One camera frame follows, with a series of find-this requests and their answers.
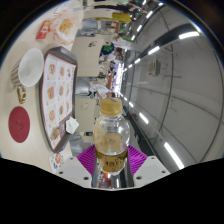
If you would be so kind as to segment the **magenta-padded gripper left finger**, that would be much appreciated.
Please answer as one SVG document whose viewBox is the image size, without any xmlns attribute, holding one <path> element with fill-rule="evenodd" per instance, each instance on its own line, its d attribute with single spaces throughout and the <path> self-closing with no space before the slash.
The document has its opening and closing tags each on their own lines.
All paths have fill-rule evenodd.
<svg viewBox="0 0 224 224">
<path fill-rule="evenodd" d="M 69 157 L 56 175 L 84 188 L 92 188 L 92 178 L 96 167 L 95 146 L 92 145 L 77 157 Z"/>
</svg>

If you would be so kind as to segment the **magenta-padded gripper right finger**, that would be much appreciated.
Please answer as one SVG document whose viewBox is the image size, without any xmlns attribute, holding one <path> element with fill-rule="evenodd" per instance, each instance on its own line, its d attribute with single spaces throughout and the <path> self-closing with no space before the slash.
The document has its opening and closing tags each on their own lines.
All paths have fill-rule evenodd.
<svg viewBox="0 0 224 224">
<path fill-rule="evenodd" d="M 170 174 L 156 156 L 147 156 L 131 145 L 128 146 L 128 163 L 135 188 L 146 186 Z"/>
</svg>

